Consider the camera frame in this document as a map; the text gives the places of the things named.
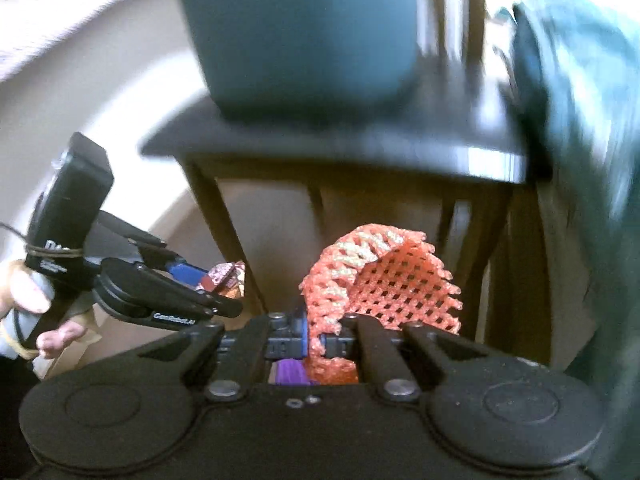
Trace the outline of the person left hand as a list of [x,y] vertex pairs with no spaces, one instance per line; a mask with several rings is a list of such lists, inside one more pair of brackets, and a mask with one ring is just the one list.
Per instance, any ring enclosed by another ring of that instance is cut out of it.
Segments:
[[32,330],[52,306],[53,288],[22,260],[1,263],[1,356],[10,360],[32,361],[36,356],[58,358],[73,342],[88,333],[88,322],[81,316],[64,321],[55,330],[45,330],[33,344],[26,342]]

